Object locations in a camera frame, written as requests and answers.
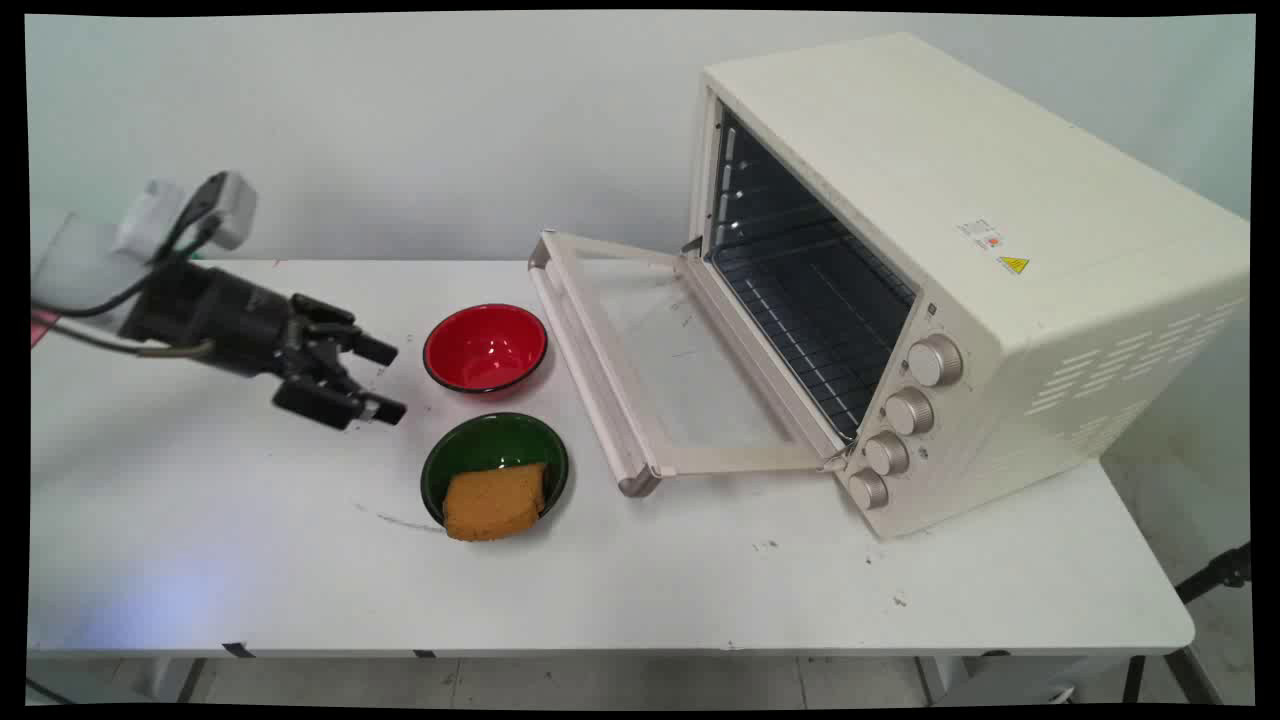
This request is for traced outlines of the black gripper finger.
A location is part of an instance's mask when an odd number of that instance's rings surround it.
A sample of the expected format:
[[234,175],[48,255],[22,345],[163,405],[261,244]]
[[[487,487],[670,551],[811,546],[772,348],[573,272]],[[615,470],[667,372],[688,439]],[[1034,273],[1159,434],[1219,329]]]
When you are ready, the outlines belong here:
[[356,324],[355,314],[305,293],[291,296],[293,336],[302,345],[330,343],[337,352],[352,352],[380,366],[389,366],[399,350],[376,340]]
[[380,421],[398,425],[407,407],[361,388],[343,377],[315,380],[306,375],[287,377],[271,397],[274,406],[337,430],[353,421]]

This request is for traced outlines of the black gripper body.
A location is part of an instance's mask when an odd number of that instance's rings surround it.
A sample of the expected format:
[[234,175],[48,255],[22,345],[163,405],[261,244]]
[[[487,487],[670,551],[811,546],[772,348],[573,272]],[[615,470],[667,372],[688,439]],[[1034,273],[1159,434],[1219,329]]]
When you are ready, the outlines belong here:
[[212,348],[195,361],[244,378],[289,378],[314,369],[300,341],[301,327],[293,295],[183,263],[137,295],[120,337],[170,347],[210,341]]

